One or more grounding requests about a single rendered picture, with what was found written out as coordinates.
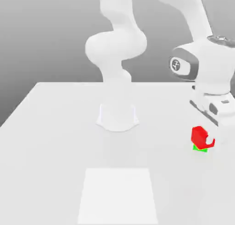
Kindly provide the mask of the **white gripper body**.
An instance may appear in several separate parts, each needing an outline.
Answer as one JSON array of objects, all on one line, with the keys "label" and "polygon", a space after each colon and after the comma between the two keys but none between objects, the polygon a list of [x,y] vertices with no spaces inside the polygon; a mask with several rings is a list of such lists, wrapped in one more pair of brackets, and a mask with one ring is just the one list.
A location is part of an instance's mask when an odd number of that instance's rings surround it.
[{"label": "white gripper body", "polygon": [[206,143],[211,143],[215,139],[215,143],[225,143],[225,123],[218,117],[214,118],[212,114],[207,111],[200,110],[197,105],[190,100],[190,104],[200,112],[196,118],[197,125],[202,126],[209,134]]}]

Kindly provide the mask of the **small red cube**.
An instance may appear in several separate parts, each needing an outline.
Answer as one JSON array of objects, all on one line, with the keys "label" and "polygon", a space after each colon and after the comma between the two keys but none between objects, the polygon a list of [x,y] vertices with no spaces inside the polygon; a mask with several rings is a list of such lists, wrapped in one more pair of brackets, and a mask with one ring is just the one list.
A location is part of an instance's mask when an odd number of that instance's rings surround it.
[{"label": "small red cube", "polygon": [[195,126],[192,128],[191,141],[199,150],[214,147],[215,139],[213,139],[210,144],[206,143],[208,136],[208,132],[202,126]]}]

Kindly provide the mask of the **small green cube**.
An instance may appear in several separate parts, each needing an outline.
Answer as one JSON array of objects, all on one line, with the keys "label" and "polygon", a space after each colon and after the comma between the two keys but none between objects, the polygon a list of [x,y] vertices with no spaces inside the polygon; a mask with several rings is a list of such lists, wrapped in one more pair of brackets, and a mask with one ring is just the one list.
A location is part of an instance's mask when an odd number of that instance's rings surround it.
[{"label": "small green cube", "polygon": [[193,145],[193,150],[199,151],[199,152],[205,152],[205,153],[207,153],[207,151],[208,151],[207,148],[205,148],[205,149],[199,149],[196,145]]}]

